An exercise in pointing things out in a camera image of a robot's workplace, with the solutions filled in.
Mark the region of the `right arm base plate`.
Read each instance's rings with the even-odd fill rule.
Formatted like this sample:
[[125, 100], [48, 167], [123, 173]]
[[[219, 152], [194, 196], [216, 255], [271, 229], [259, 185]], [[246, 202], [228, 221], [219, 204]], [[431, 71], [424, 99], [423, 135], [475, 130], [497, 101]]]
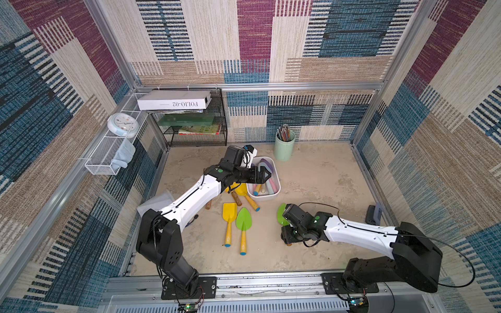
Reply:
[[342, 272], [321, 273], [320, 277], [326, 295], [379, 292], [377, 284], [361, 287], [355, 282], [347, 282], [343, 279]]

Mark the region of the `white plastic storage box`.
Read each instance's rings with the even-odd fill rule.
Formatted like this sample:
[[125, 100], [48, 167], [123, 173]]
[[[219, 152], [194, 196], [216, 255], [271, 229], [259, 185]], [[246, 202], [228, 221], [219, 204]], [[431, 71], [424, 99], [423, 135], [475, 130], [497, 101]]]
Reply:
[[271, 173], [271, 177], [267, 180], [266, 184], [260, 189], [259, 194], [255, 194], [255, 184], [247, 184], [248, 195], [256, 202], [274, 200], [278, 197], [281, 191], [281, 183], [279, 173], [275, 166], [274, 160], [268, 156], [258, 156], [253, 160], [253, 166], [265, 166]]

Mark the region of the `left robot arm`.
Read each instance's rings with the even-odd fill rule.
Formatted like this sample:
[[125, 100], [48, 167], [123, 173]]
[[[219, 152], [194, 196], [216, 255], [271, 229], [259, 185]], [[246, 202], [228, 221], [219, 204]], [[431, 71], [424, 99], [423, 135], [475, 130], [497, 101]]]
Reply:
[[264, 166], [241, 167], [217, 164], [204, 170], [199, 181], [162, 209], [147, 210], [141, 218], [136, 251], [153, 262], [187, 295], [198, 289], [199, 273], [183, 257], [182, 231], [207, 202], [233, 184], [263, 184], [271, 178]]

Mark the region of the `purple trowel pink handle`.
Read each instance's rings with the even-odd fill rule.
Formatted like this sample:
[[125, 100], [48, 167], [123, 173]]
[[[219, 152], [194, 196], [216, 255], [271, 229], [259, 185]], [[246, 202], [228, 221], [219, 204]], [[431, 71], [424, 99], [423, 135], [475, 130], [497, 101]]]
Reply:
[[272, 163], [271, 161], [269, 161], [268, 164], [270, 167], [270, 172], [272, 173], [272, 176], [270, 178], [271, 187], [272, 187], [274, 193], [276, 194], [279, 191], [278, 184], [277, 184], [277, 181], [275, 179], [276, 169], [275, 169], [274, 163]]

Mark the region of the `mint green pencil cup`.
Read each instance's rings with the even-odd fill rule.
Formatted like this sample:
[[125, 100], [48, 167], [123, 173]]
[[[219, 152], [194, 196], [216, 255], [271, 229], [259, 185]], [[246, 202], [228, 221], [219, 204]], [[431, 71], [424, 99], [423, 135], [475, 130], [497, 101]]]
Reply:
[[290, 130], [289, 141], [282, 141], [280, 137], [280, 132], [277, 132], [275, 136], [275, 149], [274, 149], [275, 159], [283, 162], [288, 161], [292, 156], [295, 141], [296, 141], [296, 134], [293, 130]]

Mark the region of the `grey hole punch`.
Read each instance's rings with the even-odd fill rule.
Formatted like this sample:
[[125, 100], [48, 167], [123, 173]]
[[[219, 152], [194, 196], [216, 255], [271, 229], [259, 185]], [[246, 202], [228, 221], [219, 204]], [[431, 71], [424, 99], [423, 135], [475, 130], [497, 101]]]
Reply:
[[382, 220], [382, 213], [383, 213], [383, 208], [379, 203], [376, 203], [375, 205], [370, 205], [367, 209], [365, 223], [374, 226], [380, 226]]

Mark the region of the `open white book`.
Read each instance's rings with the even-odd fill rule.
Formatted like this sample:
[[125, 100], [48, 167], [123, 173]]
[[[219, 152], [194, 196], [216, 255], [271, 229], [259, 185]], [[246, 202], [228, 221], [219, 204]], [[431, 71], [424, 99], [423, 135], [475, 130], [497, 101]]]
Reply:
[[175, 198], [173, 197], [173, 195], [170, 193], [170, 191], [166, 190], [162, 194], [154, 196], [148, 201], [138, 206], [137, 211], [140, 216], [143, 216], [144, 213], [150, 209], [154, 211], [159, 211], [162, 208], [169, 206], [174, 201]]

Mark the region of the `green book on shelf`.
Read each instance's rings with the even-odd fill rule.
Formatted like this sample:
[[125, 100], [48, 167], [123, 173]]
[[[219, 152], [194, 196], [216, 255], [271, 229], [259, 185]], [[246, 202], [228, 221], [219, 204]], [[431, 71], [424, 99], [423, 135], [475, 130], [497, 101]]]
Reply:
[[214, 119], [211, 113], [166, 114], [157, 123], [163, 127], [206, 126], [212, 125]]

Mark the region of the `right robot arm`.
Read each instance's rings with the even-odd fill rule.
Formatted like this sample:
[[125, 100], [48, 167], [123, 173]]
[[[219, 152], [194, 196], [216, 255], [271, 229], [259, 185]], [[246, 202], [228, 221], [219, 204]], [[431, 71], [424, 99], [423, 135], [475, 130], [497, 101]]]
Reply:
[[342, 275], [327, 278], [328, 293], [361, 293], [383, 282], [404, 282], [427, 293], [438, 290], [442, 251], [411, 223], [398, 227], [358, 223], [322, 211], [311, 215], [292, 203], [280, 206], [277, 215], [287, 245], [337, 242], [380, 254], [350, 259]]

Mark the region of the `light blue trowel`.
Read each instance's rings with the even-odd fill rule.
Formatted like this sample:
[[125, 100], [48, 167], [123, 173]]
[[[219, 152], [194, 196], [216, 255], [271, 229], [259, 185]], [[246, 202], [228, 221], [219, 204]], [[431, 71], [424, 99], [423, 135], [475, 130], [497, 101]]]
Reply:
[[[259, 165], [260, 166], [264, 166], [267, 169], [267, 171], [270, 173], [270, 178], [271, 178], [272, 173], [270, 172], [270, 167], [269, 167], [268, 163], [269, 162], [266, 159], [261, 159]], [[267, 185], [269, 193], [270, 194], [275, 194], [274, 191], [273, 191], [273, 189], [272, 189], [272, 187], [271, 187], [270, 178], [267, 180], [266, 185]]]

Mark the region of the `coloured pencils bundle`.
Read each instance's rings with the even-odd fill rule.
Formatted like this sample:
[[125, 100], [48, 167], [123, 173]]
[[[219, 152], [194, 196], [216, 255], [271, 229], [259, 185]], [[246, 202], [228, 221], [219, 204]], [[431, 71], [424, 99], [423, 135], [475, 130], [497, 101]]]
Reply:
[[291, 131], [290, 131], [289, 125], [287, 125], [287, 124], [281, 125], [277, 129], [277, 135], [278, 135], [278, 138], [283, 142], [290, 142], [292, 140]]

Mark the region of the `colourful book on shelf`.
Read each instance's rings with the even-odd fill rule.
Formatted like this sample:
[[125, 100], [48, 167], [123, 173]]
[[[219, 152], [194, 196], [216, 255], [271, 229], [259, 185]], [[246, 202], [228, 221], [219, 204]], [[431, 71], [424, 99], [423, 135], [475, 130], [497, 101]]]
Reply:
[[221, 125], [183, 126], [178, 133], [181, 135], [219, 135]]

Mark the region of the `light blue cloth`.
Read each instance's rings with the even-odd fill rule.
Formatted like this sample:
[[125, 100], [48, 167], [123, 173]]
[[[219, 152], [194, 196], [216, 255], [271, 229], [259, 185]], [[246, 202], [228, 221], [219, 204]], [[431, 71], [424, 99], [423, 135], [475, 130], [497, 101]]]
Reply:
[[111, 161], [113, 171], [117, 172], [120, 168], [127, 168], [135, 152], [134, 145], [128, 139], [124, 139]]

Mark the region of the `green trowel yellow handle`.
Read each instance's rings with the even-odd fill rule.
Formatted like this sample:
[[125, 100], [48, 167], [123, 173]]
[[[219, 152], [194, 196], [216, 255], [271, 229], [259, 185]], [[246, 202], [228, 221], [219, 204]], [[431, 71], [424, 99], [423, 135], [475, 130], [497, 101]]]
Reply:
[[247, 230], [252, 227], [252, 216], [246, 207], [240, 209], [237, 219], [236, 226], [241, 231], [241, 243], [240, 243], [240, 254], [245, 256], [247, 254]]

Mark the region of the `white folio box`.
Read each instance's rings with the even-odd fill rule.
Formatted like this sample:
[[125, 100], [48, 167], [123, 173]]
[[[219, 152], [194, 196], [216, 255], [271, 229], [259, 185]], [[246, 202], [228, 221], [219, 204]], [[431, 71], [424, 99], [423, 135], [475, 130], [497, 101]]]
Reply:
[[204, 110], [211, 102], [209, 91], [154, 90], [138, 99], [139, 109]]

